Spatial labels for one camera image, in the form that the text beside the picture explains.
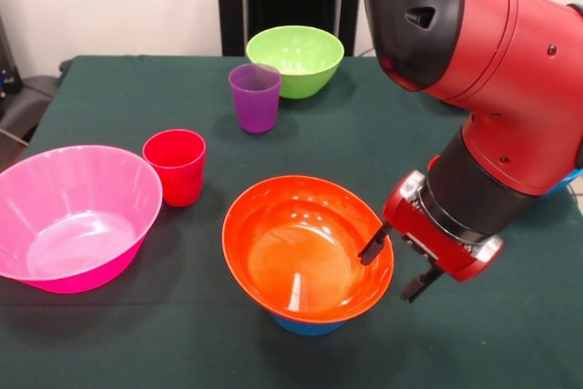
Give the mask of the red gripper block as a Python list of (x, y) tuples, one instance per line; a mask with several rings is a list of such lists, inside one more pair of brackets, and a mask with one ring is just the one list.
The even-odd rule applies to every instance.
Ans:
[(474, 278), (487, 269), (504, 247), (503, 240), (493, 235), (479, 243), (455, 237), (438, 225), (426, 211), (422, 201), (425, 176), (411, 171), (394, 188), (384, 204), (386, 221), (358, 253), (363, 266), (372, 264), (384, 249), (392, 229), (409, 240), (435, 266), (413, 277), (400, 292), (400, 299), (413, 303), (443, 272), (459, 282)]

